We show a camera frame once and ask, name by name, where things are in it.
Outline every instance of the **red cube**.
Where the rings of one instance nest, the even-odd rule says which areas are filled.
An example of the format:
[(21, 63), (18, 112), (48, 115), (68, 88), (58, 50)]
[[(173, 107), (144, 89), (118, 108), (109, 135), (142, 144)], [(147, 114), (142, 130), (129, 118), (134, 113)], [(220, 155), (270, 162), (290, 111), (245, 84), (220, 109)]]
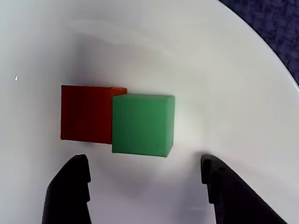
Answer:
[(126, 88), (61, 86), (61, 139), (112, 144), (112, 97)]

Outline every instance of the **green cube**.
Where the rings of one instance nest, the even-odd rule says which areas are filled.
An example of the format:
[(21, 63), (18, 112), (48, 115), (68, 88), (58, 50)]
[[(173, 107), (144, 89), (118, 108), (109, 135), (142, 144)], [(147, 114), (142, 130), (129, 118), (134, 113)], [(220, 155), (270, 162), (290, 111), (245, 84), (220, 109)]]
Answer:
[(112, 152), (167, 157), (173, 145), (174, 96), (113, 97)]

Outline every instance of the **cube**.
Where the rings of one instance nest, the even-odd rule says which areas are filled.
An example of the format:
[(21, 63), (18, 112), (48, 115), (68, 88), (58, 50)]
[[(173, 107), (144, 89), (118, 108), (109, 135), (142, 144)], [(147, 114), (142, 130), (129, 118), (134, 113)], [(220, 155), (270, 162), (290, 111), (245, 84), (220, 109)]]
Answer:
[(113, 97), (112, 152), (167, 157), (173, 145), (174, 96)]
[(112, 97), (126, 88), (62, 85), (61, 139), (112, 143)]

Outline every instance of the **white surface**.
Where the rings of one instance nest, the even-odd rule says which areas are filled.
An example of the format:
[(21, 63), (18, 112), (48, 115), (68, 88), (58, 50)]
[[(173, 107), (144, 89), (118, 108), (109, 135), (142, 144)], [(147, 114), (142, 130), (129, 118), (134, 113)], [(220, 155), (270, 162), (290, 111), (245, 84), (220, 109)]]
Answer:
[[(85, 153), (94, 224), (213, 224), (199, 176), (204, 150), (298, 223), (297, 86), (218, 1), (6, 1), (0, 27), (1, 223), (40, 223), (48, 183)], [(60, 141), (61, 84), (175, 95), (169, 157)]]

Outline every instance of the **blue fabric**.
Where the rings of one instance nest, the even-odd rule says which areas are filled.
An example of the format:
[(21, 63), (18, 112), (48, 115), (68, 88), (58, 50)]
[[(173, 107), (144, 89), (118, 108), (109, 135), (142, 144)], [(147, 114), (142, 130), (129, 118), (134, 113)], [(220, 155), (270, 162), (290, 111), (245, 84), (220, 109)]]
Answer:
[(299, 83), (299, 0), (220, 0), (243, 18)]

